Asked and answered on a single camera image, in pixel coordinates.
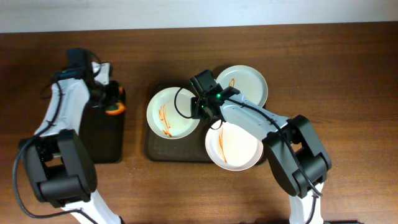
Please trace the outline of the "orange green sponge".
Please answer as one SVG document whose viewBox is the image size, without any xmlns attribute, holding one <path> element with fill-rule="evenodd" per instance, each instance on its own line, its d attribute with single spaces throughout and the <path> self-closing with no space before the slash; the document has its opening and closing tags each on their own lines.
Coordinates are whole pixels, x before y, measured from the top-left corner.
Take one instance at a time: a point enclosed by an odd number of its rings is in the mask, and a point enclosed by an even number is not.
<svg viewBox="0 0 398 224">
<path fill-rule="evenodd" d="M 126 111 L 125 106 L 125 90 L 123 87 L 118 87 L 118 97 L 106 107 L 105 113 L 109 116 L 121 115 Z"/>
</svg>

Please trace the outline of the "white plate front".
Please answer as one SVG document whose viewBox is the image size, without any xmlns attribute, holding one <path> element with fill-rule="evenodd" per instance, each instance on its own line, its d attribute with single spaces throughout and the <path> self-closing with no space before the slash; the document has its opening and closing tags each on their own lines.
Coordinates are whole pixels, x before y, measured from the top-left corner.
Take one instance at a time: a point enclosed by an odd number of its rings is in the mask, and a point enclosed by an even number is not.
<svg viewBox="0 0 398 224">
<path fill-rule="evenodd" d="M 205 149 L 210 159 L 229 171 L 243 171 L 263 157 L 263 144 L 243 128 L 221 120 L 215 121 L 205 135 Z"/>
</svg>

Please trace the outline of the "white plate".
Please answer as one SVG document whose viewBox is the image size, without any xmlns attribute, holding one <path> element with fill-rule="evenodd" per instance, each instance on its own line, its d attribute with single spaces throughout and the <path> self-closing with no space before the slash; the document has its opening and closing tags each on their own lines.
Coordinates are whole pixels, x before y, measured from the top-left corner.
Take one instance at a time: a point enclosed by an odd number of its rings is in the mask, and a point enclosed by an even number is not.
<svg viewBox="0 0 398 224">
<path fill-rule="evenodd" d="M 158 136 L 165 139 L 181 139 L 197 128 L 198 119 L 184 118 L 174 105 L 177 93 L 176 105 L 184 116 L 190 116 L 191 98 L 195 95 L 184 88 L 169 87 L 156 93 L 150 100 L 147 111 L 147 123 L 150 129 Z"/>
<path fill-rule="evenodd" d="M 248 100 L 263 107 L 268 97 L 268 86 L 265 78 L 256 69 L 246 65 L 234 65 L 223 70 L 216 82 L 222 88 L 234 87 Z"/>
<path fill-rule="evenodd" d="M 263 144 L 243 128 L 221 120 L 215 121 L 205 135 L 205 149 L 210 159 L 229 171 L 243 171 L 263 157 Z"/>
</svg>

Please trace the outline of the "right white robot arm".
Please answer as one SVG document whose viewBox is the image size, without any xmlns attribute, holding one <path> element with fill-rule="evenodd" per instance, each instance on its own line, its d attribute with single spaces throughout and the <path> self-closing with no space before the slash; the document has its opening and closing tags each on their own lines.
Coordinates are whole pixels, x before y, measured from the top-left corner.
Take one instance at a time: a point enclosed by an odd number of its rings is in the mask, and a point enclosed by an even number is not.
<svg viewBox="0 0 398 224">
<path fill-rule="evenodd" d="M 302 115 L 287 118 L 271 113 L 233 87 L 195 91 L 194 118 L 219 118 L 262 141 L 272 174 L 289 195 L 289 222 L 323 223 L 321 191 L 332 163 L 311 122 Z"/>
</svg>

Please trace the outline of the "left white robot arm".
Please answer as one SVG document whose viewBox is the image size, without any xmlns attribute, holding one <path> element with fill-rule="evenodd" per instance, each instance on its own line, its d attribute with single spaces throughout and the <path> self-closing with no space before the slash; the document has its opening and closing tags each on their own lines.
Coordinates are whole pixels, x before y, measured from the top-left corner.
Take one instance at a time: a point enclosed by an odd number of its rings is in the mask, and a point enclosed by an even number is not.
<svg viewBox="0 0 398 224">
<path fill-rule="evenodd" d="M 97 189 L 95 165 L 121 160 L 126 93 L 109 63 L 71 62 L 52 77 L 42 124 L 19 143 L 36 199 L 80 223 L 121 223 Z"/>
</svg>

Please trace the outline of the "black plastic tray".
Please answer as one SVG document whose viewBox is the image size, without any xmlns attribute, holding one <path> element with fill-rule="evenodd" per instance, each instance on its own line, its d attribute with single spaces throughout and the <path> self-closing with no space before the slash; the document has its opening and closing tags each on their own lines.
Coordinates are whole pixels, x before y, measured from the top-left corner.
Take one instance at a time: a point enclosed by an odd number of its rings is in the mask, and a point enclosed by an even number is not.
<svg viewBox="0 0 398 224">
<path fill-rule="evenodd" d="M 118 163 L 122 159 L 125 113 L 109 116 L 106 107 L 86 104 L 79 137 L 95 164 Z"/>
</svg>

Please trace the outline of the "brown serving tray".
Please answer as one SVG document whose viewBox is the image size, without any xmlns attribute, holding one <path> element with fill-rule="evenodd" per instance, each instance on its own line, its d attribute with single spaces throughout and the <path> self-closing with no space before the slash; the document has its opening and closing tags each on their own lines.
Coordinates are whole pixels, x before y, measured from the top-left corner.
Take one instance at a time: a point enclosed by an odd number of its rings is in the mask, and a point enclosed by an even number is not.
<svg viewBox="0 0 398 224">
<path fill-rule="evenodd" d="M 190 131 L 189 134 L 180 133 L 177 135 L 164 134 L 159 123 L 159 107 L 154 104 L 158 99 L 157 94 L 165 97 L 165 104 L 173 107 L 174 97 L 171 93 L 176 93 L 182 87 L 181 91 L 186 97 L 191 97 L 187 92 L 194 92 L 194 89 L 187 81 L 164 80 L 154 84 L 149 94 L 147 105 L 147 131 L 144 154 L 154 162 L 186 162 L 211 164 L 213 161 L 205 149 L 205 136 L 214 121 L 191 119 L 185 121 L 183 129 Z"/>
</svg>

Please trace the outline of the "white plate back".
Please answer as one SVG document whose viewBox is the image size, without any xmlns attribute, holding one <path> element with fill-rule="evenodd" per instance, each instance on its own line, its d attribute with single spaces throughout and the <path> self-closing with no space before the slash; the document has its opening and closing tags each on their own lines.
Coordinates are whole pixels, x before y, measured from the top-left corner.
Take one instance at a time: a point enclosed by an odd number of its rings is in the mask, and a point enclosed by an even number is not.
<svg viewBox="0 0 398 224">
<path fill-rule="evenodd" d="M 248 100 L 263 107 L 268 97 L 268 86 L 265 78 L 256 69 L 246 65 L 234 65 L 223 70 L 216 82 L 222 88 L 234 87 Z"/>
</svg>

